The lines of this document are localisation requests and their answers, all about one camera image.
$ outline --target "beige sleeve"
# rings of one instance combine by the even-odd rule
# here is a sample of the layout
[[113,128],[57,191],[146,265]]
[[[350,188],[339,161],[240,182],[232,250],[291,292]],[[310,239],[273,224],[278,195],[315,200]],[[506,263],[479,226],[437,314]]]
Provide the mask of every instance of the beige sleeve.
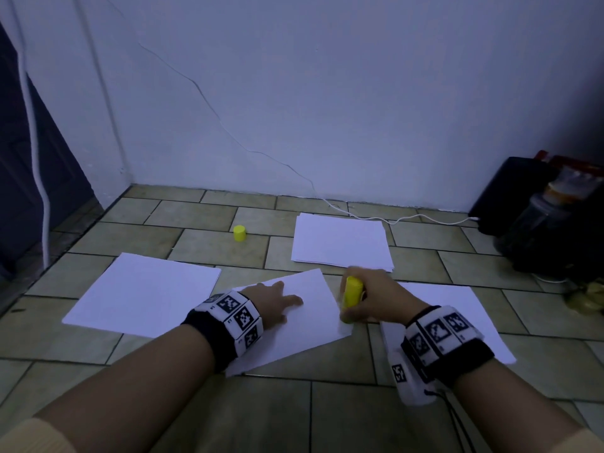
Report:
[[589,429],[581,429],[568,439],[559,443],[551,453],[604,453],[604,443]]
[[67,438],[37,418],[25,420],[0,438],[0,453],[76,453]]

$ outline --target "white paper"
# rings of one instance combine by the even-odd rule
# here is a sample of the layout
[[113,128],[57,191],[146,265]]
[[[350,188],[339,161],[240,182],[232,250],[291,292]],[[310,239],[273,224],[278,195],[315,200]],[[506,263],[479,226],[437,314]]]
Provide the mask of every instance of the white paper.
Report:
[[298,295],[304,305],[287,309],[287,323],[265,330],[258,342],[226,368],[227,377],[352,334],[352,325],[339,320],[338,305],[321,270],[275,278],[264,284],[271,286],[277,281],[284,283],[283,295]]
[[380,221],[308,213],[296,219],[292,261],[339,267],[358,265],[388,272],[394,269]]
[[[426,284],[400,282],[414,296],[430,305],[450,305],[465,316],[484,335],[484,342],[502,364],[514,364],[516,358],[501,339],[489,315],[476,297],[472,288],[450,284]],[[403,342],[405,327],[390,322],[382,323],[382,334],[387,350],[399,348]]]
[[63,322],[155,338],[206,300],[220,274],[220,269],[122,253]]

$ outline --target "door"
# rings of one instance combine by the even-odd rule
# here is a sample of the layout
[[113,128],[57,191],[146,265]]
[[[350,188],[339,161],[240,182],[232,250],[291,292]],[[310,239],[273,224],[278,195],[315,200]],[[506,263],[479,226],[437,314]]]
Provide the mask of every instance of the door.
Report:
[[[52,229],[93,193],[30,81],[29,85]],[[42,201],[31,172],[29,138],[16,52],[0,27],[0,263],[4,266],[41,240]]]

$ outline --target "forearm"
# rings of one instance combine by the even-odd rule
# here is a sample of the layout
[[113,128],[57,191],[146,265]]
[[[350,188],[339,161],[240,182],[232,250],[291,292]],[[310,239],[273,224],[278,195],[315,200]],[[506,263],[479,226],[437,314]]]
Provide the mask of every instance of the forearm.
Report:
[[214,372],[207,340],[179,326],[72,388],[35,416],[79,452],[147,451]]
[[453,392],[495,452],[548,452],[582,428],[495,359],[459,377]]

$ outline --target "yellow bottle cap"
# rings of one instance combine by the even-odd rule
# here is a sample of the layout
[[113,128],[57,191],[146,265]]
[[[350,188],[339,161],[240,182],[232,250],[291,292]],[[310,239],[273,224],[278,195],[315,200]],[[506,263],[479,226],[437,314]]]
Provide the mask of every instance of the yellow bottle cap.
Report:
[[235,236],[235,241],[236,242],[243,242],[245,240],[245,237],[246,237],[245,227],[243,227],[243,226],[235,226],[232,229],[232,234],[233,234],[233,236]]
[[363,282],[355,277],[347,277],[344,289],[344,307],[354,307],[361,301],[362,294]]

